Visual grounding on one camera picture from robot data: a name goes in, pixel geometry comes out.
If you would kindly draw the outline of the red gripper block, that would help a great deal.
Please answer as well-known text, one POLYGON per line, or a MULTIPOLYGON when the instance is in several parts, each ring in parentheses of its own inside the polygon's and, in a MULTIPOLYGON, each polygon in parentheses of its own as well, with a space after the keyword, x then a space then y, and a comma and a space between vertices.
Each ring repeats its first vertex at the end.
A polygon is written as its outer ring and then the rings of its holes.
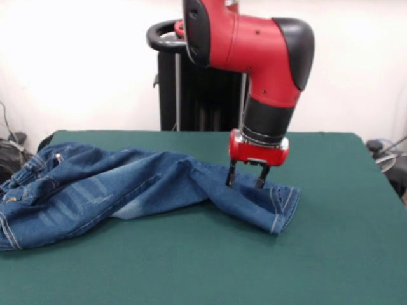
POLYGON ((284 164, 289 154, 289 139, 284 137, 277 146, 261 146, 246 140, 239 129, 233 129, 230 133, 228 150, 230 165, 226 178, 226 185, 231 187, 235 180, 235 170, 238 161, 262 163, 262 171, 257 178, 255 187, 263 188, 271 167, 284 164))

